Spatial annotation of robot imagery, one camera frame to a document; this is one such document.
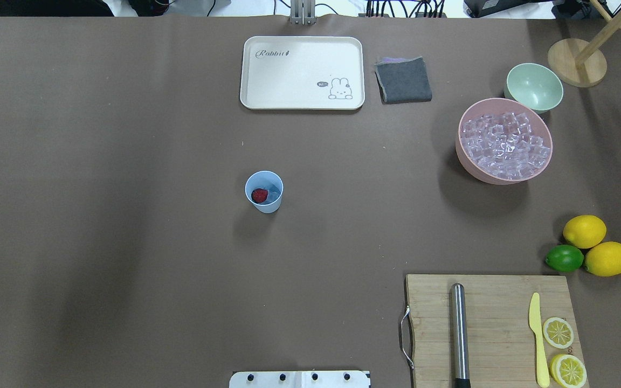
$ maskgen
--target green bowl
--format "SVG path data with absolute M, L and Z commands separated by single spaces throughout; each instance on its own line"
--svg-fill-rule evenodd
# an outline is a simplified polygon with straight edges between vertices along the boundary
M 555 108 L 564 96 L 559 78 L 545 66 L 519 64 L 507 74 L 505 97 L 528 106 L 536 113 Z

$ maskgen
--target bowl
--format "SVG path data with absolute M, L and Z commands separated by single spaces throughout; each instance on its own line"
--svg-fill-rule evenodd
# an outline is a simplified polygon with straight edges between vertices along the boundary
M 542 146 L 549 148 L 549 150 L 545 150 L 548 153 L 545 163 L 541 167 L 534 167 L 531 176 L 510 179 L 503 175 L 494 175 L 481 168 L 478 165 L 478 162 L 481 162 L 480 158 L 474 159 L 466 151 L 466 148 L 464 148 L 464 142 L 467 140 L 464 138 L 463 134 L 465 123 L 468 123 L 470 120 L 481 118 L 484 115 L 502 116 L 504 113 L 514 113 L 517 117 L 525 113 L 528 118 L 528 125 L 532 129 L 532 135 L 542 138 Z M 457 130 L 455 149 L 461 165 L 463 165 L 464 169 L 476 179 L 490 184 L 514 184 L 537 177 L 545 170 L 545 167 L 550 164 L 550 158 L 553 154 L 553 139 L 552 136 L 550 136 L 548 126 L 545 125 L 542 118 L 540 118 L 536 112 L 533 112 L 532 109 L 511 99 L 488 98 L 474 103 L 464 112 L 463 116 L 461 116 L 459 128 Z
M 536 113 L 555 108 L 564 96 L 557 75 L 539 64 L 519 64 L 507 74 L 505 97 L 518 101 Z

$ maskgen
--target lemon slice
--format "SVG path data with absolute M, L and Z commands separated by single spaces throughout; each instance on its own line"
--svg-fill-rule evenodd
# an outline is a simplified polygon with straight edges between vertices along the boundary
M 574 330 L 569 326 L 569 322 L 560 317 L 548 318 L 545 321 L 543 336 L 545 341 L 559 349 L 566 349 L 574 342 Z
M 558 354 L 550 361 L 550 374 L 563 388 L 581 388 L 586 384 L 586 366 L 571 354 Z

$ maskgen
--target silver muddler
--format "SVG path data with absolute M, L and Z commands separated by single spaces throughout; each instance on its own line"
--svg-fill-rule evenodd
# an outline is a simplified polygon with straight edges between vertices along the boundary
M 469 388 L 471 381 L 468 378 L 466 304 L 463 285 L 459 283 L 452 285 L 449 305 L 452 336 L 454 338 L 454 386 L 455 388 Z

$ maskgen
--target yellow lemon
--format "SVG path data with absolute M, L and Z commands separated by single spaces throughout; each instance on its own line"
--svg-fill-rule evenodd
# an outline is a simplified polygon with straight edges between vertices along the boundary
M 593 275 L 613 276 L 621 273 L 621 244 L 607 241 L 591 248 L 584 267 Z
M 606 233 L 607 228 L 603 220 L 590 214 L 570 219 L 562 231 L 568 243 L 581 249 L 598 245 L 605 238 Z
M 586 366 L 571 354 L 558 354 L 550 361 L 550 374 L 564 388 L 580 388 L 586 384 Z
M 559 349 L 568 348 L 574 342 L 574 329 L 569 322 L 560 317 L 551 317 L 543 324 L 543 336 L 552 346 Z

